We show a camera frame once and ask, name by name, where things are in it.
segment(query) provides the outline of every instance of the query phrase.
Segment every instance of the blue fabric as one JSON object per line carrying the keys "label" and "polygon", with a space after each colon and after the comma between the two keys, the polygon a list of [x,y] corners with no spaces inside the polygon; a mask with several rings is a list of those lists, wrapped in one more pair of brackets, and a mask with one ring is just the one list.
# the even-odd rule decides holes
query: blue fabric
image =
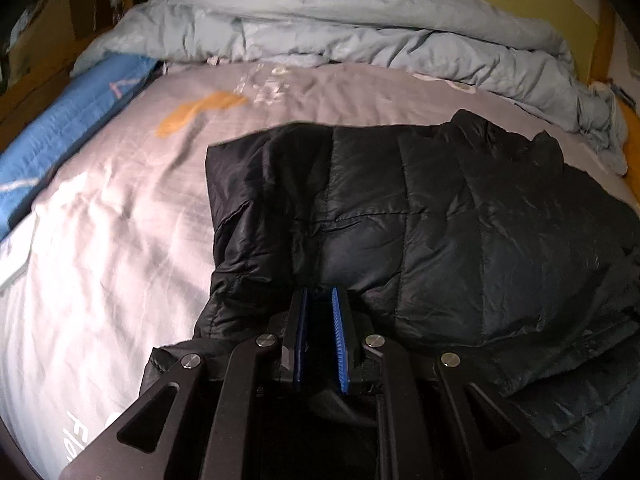
{"label": "blue fabric", "polygon": [[142,89],[156,60],[114,54],[73,79],[0,155],[0,240],[57,168]]}

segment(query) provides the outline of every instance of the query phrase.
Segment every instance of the black fabric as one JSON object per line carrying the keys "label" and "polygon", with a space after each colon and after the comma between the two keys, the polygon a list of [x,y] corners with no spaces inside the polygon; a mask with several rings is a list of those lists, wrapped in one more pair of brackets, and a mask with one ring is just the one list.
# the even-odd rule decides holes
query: black fabric
{"label": "black fabric", "polygon": [[211,146],[206,171],[216,270],[195,338],[234,344],[296,286],[342,284],[377,332],[471,360],[584,478],[624,444],[640,416],[640,221],[546,132],[464,110],[439,126],[295,123]]}

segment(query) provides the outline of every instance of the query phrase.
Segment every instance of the mattress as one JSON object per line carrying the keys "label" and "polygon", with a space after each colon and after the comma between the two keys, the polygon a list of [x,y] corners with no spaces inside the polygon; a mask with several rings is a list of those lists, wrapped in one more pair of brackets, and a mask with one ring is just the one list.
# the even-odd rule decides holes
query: mattress
{"label": "mattress", "polygon": [[0,296],[0,416],[36,471],[62,468],[138,395],[154,346],[190,338],[209,297],[206,148],[289,121],[439,124],[466,108],[638,210],[578,136],[464,84],[363,64],[172,66],[34,202],[26,272]]}

